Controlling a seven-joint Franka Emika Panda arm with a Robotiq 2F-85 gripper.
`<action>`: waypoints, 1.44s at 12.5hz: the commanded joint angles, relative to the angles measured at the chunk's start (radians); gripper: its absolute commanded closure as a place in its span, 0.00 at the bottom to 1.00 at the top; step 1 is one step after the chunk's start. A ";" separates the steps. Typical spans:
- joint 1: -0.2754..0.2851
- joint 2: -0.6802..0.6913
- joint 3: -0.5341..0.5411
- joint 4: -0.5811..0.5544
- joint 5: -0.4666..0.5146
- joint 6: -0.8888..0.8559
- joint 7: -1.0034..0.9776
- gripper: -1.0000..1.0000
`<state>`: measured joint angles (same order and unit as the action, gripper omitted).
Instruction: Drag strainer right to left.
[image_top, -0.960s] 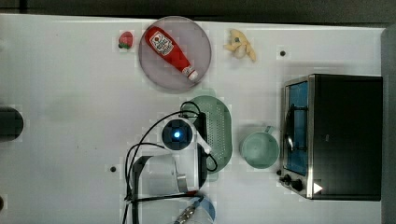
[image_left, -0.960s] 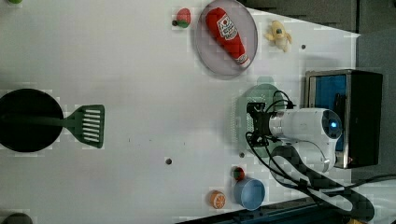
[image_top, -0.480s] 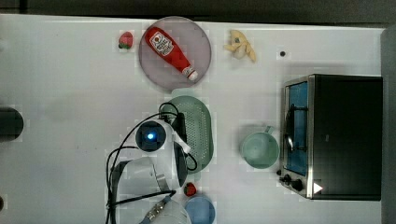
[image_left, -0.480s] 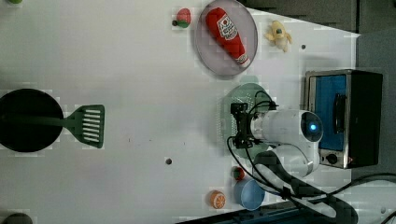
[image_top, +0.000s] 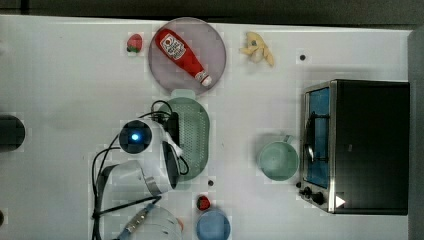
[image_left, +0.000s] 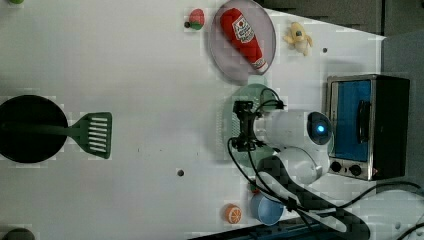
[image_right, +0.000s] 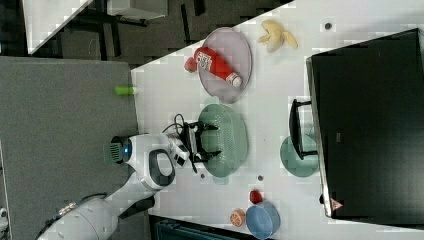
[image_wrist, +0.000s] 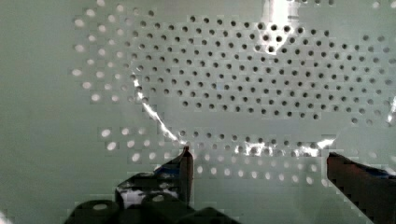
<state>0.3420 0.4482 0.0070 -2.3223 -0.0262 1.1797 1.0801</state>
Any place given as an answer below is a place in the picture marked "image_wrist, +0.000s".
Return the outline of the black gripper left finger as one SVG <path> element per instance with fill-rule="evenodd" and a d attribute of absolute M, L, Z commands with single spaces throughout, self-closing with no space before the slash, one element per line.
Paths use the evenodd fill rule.
<path fill-rule="evenodd" d="M 189 203 L 193 180 L 193 156 L 190 148 L 149 173 L 138 173 L 116 186 L 115 199 L 120 207 L 141 204 L 149 194 L 165 193 Z"/>

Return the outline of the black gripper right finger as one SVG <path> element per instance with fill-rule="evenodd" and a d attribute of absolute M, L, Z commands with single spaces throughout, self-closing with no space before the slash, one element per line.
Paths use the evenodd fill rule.
<path fill-rule="evenodd" d="M 395 224 L 395 175 L 331 152 L 328 179 L 374 224 Z"/>

